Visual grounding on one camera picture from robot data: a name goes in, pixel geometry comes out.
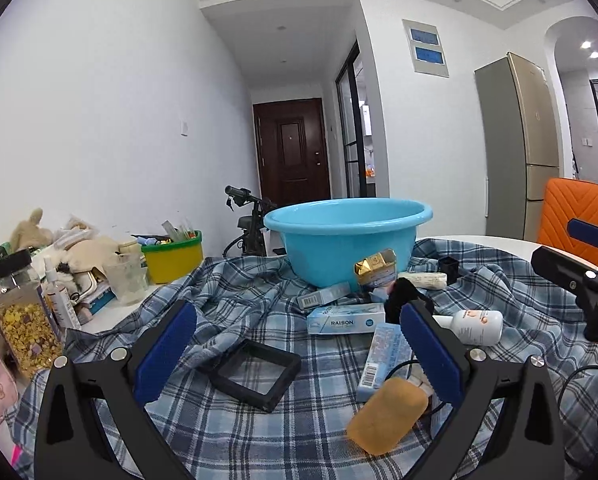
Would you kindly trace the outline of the cream long narrow box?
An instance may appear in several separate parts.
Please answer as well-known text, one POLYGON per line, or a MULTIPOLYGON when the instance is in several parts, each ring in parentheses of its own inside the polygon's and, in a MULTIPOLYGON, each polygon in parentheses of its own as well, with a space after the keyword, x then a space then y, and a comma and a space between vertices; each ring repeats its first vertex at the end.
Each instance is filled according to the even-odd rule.
POLYGON ((448 286, 448 275, 442 272, 402 272, 399 278, 404 278, 416 288, 427 290, 441 290, 448 286))

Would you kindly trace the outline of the gold cigarette pack by basin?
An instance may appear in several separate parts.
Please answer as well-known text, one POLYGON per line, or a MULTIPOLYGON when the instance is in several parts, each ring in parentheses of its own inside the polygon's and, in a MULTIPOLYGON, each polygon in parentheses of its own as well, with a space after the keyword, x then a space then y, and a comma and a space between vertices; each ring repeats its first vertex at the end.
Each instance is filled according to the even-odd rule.
POLYGON ((397 255, 386 248, 354 263, 354 275, 361 287, 383 287, 397 279, 397 255))

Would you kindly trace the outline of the black bicycle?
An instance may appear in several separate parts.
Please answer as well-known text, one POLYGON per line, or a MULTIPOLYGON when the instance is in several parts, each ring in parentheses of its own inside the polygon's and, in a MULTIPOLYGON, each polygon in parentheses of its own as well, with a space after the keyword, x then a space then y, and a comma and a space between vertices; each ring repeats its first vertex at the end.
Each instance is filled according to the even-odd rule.
POLYGON ((237 207, 252 205, 252 211, 248 216, 238 219, 237 228, 241 229, 241 236, 236 237, 223 249, 222 256, 226 258, 227 253, 233 247, 238 247, 243 256, 265 257, 267 248, 263 235, 263 219, 276 208, 276 205, 267 198, 253 195, 248 188, 234 188, 234 186, 228 185, 224 192, 227 196, 226 206, 229 209, 233 209, 234 205, 237 207))

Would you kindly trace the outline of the dark brown door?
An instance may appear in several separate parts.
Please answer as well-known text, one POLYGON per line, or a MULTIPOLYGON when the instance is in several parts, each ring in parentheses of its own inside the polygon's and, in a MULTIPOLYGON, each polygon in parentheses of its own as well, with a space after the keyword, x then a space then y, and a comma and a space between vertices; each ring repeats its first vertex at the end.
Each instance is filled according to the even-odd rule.
POLYGON ((280 207, 328 200, 322 100, 256 104, 253 116, 263 196, 280 207))

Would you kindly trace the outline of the black square frame box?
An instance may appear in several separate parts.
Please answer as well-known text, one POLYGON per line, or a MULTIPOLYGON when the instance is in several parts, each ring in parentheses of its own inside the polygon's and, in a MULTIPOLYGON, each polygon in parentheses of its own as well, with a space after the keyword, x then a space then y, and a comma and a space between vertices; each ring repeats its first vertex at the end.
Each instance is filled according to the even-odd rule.
POLYGON ((244 339, 197 370, 222 398, 270 414, 299 375, 301 356, 244 339))

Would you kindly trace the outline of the yellow green storage bin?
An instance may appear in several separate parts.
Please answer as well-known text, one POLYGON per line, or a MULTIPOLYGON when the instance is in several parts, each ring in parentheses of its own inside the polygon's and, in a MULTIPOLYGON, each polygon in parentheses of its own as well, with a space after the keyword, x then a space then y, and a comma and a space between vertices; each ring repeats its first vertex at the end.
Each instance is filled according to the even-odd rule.
POLYGON ((142 247, 147 272, 155 284, 168 284, 196 270, 203 262, 203 235, 195 231, 183 242, 142 247))

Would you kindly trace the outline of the white spray bottle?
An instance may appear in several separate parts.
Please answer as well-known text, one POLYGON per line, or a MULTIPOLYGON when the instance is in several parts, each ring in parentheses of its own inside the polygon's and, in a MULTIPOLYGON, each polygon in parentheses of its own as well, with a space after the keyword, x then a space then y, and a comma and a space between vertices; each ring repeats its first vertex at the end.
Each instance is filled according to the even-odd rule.
POLYGON ((63 328, 70 328, 71 330, 80 330, 81 324, 79 322, 77 313, 72 300, 68 295, 66 286, 58 279, 58 274, 55 266, 53 266, 50 257, 44 258, 45 281, 46 281, 46 295, 52 302, 52 307, 57 318, 58 324, 63 328))

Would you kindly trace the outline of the grey barcode slim box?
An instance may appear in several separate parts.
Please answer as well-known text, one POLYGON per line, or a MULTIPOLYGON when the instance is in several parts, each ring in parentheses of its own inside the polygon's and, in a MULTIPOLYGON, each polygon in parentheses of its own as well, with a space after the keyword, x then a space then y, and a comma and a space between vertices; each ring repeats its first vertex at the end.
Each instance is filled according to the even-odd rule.
POLYGON ((315 292, 304 294, 298 297, 298 304, 301 310, 311 310, 318 307, 327 306, 333 302, 346 297, 350 293, 348 282, 331 285, 321 288, 315 292))

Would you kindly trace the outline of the grey beige refrigerator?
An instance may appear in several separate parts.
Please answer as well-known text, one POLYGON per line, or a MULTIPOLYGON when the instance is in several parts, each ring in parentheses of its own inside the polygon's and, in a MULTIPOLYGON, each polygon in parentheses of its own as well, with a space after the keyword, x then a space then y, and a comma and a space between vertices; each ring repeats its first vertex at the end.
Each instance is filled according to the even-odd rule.
POLYGON ((545 185, 559 176, 559 146, 545 74, 509 52, 474 72, 484 129, 489 236, 538 238, 545 185))

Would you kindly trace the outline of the light blue barcode box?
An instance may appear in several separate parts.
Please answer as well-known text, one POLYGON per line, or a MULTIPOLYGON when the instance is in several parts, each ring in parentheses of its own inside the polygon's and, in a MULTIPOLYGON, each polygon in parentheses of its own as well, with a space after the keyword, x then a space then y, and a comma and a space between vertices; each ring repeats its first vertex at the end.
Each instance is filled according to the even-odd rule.
POLYGON ((390 370, 413 357, 414 353, 401 328, 395 324, 379 323, 357 384, 357 402, 365 403, 369 400, 383 385, 390 370))

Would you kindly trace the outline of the white lotion bottle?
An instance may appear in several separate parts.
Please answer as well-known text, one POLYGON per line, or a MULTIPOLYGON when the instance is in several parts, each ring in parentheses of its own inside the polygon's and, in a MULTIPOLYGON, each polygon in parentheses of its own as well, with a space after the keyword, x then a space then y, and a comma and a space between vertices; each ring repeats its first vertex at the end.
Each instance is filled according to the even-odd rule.
POLYGON ((433 319, 466 346, 492 347, 503 334, 504 318, 497 310, 462 310, 453 315, 433 315, 433 319))

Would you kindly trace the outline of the light blue plastic basin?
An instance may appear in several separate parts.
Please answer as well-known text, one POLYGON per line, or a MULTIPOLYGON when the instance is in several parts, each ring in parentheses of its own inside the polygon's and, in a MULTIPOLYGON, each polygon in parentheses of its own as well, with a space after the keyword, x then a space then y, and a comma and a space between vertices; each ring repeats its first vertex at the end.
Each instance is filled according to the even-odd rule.
POLYGON ((317 288, 348 282, 354 264, 391 249, 397 269, 409 266, 418 226, 433 218, 430 206, 397 198, 341 198, 275 209, 264 225, 281 237, 293 272, 317 288))

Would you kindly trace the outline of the light blue raison box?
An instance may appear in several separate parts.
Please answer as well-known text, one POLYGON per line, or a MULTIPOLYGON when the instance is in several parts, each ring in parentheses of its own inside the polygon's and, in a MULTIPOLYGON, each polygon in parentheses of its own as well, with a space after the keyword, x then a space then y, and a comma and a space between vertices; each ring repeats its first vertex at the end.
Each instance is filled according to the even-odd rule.
POLYGON ((307 316, 307 331, 311 336, 372 334, 385 321, 382 304, 319 307, 307 316))

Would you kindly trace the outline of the grey wall panel blue screens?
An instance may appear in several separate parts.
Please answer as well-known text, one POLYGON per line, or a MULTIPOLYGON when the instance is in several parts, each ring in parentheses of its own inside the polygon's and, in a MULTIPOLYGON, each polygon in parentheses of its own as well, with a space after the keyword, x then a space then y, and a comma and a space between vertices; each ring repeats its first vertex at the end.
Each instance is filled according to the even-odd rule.
POLYGON ((409 43, 414 72, 449 78, 448 63, 436 26, 409 20, 403 20, 402 23, 409 43))

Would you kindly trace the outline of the cereal jar black lid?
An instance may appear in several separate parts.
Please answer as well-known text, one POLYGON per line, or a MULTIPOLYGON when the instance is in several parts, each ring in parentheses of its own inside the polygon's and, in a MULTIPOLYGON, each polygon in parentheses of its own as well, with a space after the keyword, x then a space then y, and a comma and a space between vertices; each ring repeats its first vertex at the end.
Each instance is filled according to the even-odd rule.
POLYGON ((0 334, 19 374, 28 380, 50 368, 63 351, 28 249, 0 259, 0 334))

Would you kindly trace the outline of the beige plush toy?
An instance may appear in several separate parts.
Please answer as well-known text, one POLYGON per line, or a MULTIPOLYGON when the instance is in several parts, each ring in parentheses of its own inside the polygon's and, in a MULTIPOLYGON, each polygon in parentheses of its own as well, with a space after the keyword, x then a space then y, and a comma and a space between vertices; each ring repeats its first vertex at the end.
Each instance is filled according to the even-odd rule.
POLYGON ((10 244, 13 252, 23 249, 39 249, 53 244, 53 232, 40 226, 43 209, 31 211, 27 220, 22 220, 14 229, 10 244))

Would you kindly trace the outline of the blue plaid cloth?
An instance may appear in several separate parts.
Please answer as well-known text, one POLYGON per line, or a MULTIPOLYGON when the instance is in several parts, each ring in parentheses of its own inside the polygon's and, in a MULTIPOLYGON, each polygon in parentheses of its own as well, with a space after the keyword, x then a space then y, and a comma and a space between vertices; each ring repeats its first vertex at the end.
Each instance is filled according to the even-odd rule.
MULTIPOLYGON (((459 264, 458 281, 433 293, 436 310, 497 310, 500 342, 489 356, 521 362, 541 356, 560 397, 564 445, 580 464, 598 451, 598 344, 584 338, 584 317, 571 295, 536 275, 526 260, 482 245, 428 238, 413 249, 414 272, 459 264)), ((171 304, 191 301, 197 328, 160 398, 147 413, 198 479, 399 479, 440 429, 446 408, 418 422, 397 448, 371 457, 346 429, 357 412, 357 385, 371 337, 312 337, 298 299, 309 286, 284 258, 209 258, 193 273, 153 292, 107 332, 68 336, 76 362, 129 347, 171 304), (205 370, 244 338, 297 353, 301 370, 272 413, 219 392, 205 370)))

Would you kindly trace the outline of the small black box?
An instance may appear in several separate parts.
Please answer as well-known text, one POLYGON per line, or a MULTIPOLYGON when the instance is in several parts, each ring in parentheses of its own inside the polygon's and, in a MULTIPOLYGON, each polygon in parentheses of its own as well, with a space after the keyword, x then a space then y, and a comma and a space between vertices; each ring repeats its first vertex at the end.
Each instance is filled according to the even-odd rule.
POLYGON ((447 284, 452 285, 457 282, 459 272, 459 262, 450 256, 445 256, 438 259, 438 272, 447 277, 447 284))

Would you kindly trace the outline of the black framed glass door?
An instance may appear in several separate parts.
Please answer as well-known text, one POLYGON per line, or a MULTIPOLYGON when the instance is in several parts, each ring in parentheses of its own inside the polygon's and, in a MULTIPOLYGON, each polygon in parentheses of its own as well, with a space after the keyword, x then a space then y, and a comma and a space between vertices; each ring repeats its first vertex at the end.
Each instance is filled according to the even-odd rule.
POLYGON ((357 92, 354 63, 360 58, 359 45, 354 42, 335 80, 341 123, 343 168, 347 196, 367 197, 364 152, 363 116, 357 92))

